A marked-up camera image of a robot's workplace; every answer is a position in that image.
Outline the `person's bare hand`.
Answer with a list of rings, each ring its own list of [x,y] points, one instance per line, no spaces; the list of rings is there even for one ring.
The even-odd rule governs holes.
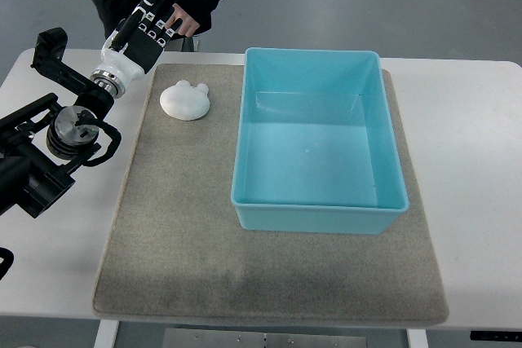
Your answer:
[[[176,26],[175,32],[184,37],[193,37],[201,25],[192,18],[180,5],[173,5],[172,26]]]

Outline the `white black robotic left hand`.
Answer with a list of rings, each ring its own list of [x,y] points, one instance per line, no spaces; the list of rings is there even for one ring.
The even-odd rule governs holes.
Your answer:
[[[166,27],[174,9],[171,7],[162,15],[163,2],[141,0],[105,41],[101,64],[93,70],[90,79],[112,97],[124,95],[133,81],[144,77],[152,69],[183,23],[178,19],[169,28]]]

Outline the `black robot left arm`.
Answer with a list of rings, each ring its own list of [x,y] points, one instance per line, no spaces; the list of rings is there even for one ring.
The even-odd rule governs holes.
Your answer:
[[[32,68],[77,97],[62,106],[44,95],[1,120],[1,211],[18,205],[36,218],[75,183],[73,173],[109,160],[122,140],[105,117],[119,93],[117,79],[97,71],[88,79],[64,64],[62,28],[38,34]]]

